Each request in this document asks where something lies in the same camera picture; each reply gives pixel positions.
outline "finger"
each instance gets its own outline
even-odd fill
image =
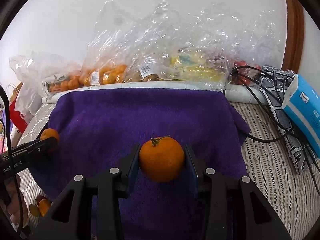
[[[24,203],[24,196],[21,192],[20,193],[20,196],[21,196],[21,201],[22,201],[22,204]],[[18,199],[18,194],[15,194],[11,197],[11,203],[7,206],[7,212],[12,215],[14,214],[15,212],[19,211],[20,210],[20,205],[19,205],[19,199]]]
[[[23,210],[23,225],[27,223],[28,220],[28,208],[25,203],[22,205],[22,210]],[[20,223],[20,210],[15,212],[14,214],[11,215],[10,220],[12,223],[15,225]]]
[[[16,174],[16,178],[17,178],[17,183],[18,183],[18,187],[19,187],[20,182],[21,182],[20,176],[18,174]],[[10,197],[12,197],[14,194],[17,193],[16,185],[15,185],[13,179],[11,179],[10,182],[5,185],[5,188],[6,188]]]

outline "blue tissue box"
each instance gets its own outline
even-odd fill
[[[299,74],[295,75],[285,92],[282,109],[305,134],[320,157],[320,100]]]

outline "wooden door frame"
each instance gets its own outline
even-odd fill
[[[304,41],[304,13],[298,0],[286,0],[287,3],[287,40],[282,69],[291,69],[298,73]]]

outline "screw head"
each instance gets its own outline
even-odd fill
[[[243,176],[241,178],[241,180],[244,182],[244,183],[249,183],[251,181],[251,179],[248,177],[248,176]]]
[[[111,168],[110,173],[111,174],[117,174],[119,172],[119,169],[117,167]]]
[[[206,168],[205,172],[208,174],[214,174],[216,171],[213,168]]]
[[[74,180],[75,180],[75,181],[81,181],[82,179],[83,179],[83,176],[80,175],[80,174],[78,174],[78,175],[76,175],[76,176],[74,177]]]

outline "plastic bag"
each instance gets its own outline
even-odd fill
[[[279,65],[283,58],[279,37],[273,11],[261,12],[244,28],[239,38],[235,60],[244,60],[251,66]]]
[[[243,36],[245,24],[243,16],[223,3],[213,3],[203,8],[199,15],[193,17],[196,26],[200,26],[209,38],[214,38],[211,43],[222,50],[227,56],[234,58]]]
[[[276,62],[280,62],[282,58],[279,36],[273,21],[273,11],[261,12],[239,35],[234,67],[249,65],[261,70],[261,66],[265,64],[277,65]],[[260,75],[259,71],[248,68],[238,71],[256,81]],[[243,85],[239,79],[246,85],[259,89],[260,84],[243,76],[232,76],[232,84]]]
[[[134,68],[142,78],[156,74],[158,80],[202,82],[209,89],[223,90],[231,69],[232,52],[228,57],[223,48],[229,36],[201,24],[201,17],[181,16],[161,3],[141,25],[144,35],[136,44],[140,54],[127,73]]]
[[[10,57],[9,65],[23,84],[48,99],[80,86],[81,66],[57,54],[32,52],[30,57]]]
[[[91,86],[121,82],[121,74],[131,63],[127,59],[130,49],[128,37],[134,24],[134,18],[113,1],[105,3],[95,24],[94,38],[88,44],[80,84]]]
[[[14,106],[15,111],[20,112],[25,116],[24,120],[28,123],[42,105],[42,97],[29,88],[28,85],[23,84]]]

